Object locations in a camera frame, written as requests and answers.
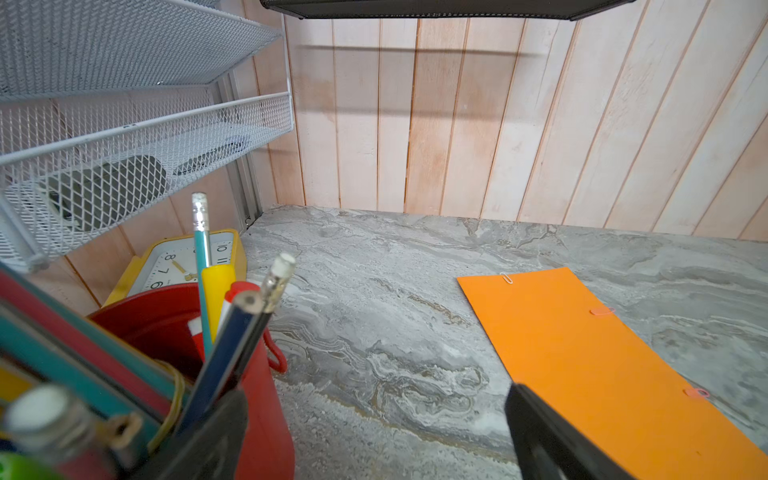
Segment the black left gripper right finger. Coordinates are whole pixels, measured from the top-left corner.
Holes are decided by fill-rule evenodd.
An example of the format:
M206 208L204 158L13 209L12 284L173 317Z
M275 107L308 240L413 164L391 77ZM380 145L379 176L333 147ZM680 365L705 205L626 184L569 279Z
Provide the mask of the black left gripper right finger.
M505 416L525 479L631 477L524 384L511 385Z

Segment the teal pencil with eraser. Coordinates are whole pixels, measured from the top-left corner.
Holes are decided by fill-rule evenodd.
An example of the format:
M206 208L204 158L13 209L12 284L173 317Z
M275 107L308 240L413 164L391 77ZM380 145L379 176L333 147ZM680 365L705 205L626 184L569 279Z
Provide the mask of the teal pencil with eraser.
M203 192L193 192L191 195L193 215L194 250L197 267L199 305L202 326L204 358L207 359L213 348L211 330L208 322L208 308L205 286L202 274L211 266L211 249L209 234L209 208L207 195Z

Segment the grey object in shelf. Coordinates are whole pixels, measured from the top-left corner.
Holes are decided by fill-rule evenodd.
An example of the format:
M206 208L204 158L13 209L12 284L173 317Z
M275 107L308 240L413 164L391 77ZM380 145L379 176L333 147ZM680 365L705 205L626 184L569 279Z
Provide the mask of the grey object in shelf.
M78 232L112 227L167 188L166 169L150 155L54 174L36 185L52 214Z

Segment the pink paperclip edge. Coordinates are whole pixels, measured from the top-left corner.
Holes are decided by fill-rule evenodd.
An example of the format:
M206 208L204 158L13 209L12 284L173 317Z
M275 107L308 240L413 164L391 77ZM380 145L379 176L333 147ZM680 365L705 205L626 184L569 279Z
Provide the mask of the pink paperclip edge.
M704 388L691 387L683 390L684 394L690 398L708 399L710 392Z
M594 316L612 315L614 312L615 312L615 309L612 307L600 307L600 308L594 308L590 310L590 313Z

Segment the orange paper document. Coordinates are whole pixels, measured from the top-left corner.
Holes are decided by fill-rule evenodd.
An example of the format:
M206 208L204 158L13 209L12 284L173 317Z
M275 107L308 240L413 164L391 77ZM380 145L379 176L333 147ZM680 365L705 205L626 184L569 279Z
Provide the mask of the orange paper document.
M638 479L763 479L766 455L567 268L459 285L512 380Z

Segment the pink paperclip upper edge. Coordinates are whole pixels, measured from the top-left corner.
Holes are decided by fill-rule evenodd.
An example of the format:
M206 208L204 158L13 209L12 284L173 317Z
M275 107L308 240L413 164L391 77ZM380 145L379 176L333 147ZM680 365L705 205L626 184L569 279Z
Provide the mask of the pink paperclip upper edge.
M594 308L590 310L590 313L594 316L612 315L614 312L615 312L615 309L612 307L600 307L600 308Z

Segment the yellow marker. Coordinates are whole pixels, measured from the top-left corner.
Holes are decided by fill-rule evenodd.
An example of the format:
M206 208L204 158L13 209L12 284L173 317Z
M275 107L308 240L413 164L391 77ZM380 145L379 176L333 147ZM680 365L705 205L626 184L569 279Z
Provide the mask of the yellow marker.
M203 325L208 328L211 342L216 340L225 295L236 281L235 267L231 264L210 266L202 272L202 285L206 312L202 315Z

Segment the dark blue pencil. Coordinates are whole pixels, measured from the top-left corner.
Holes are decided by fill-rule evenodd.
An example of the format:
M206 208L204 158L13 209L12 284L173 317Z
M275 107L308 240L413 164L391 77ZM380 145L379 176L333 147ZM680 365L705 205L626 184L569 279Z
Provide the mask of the dark blue pencil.
M214 349L206 359L180 416L176 435L199 421L219 398L244 356L245 347L256 338L257 324L264 307L265 300L260 291L243 291L235 296Z

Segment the pink paperclip lower edge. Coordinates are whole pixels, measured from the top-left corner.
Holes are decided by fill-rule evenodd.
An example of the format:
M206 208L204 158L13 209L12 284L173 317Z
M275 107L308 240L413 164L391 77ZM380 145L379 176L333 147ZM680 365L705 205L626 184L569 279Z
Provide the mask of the pink paperclip lower edge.
M690 398L708 399L710 392L704 388L691 387L683 390L684 394Z

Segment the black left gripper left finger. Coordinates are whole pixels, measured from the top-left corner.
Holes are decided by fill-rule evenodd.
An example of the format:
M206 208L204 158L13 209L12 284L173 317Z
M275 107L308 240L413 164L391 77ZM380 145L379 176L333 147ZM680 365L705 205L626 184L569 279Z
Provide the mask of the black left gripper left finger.
M174 437L134 479L234 479L248 424L245 394L227 393L203 420Z

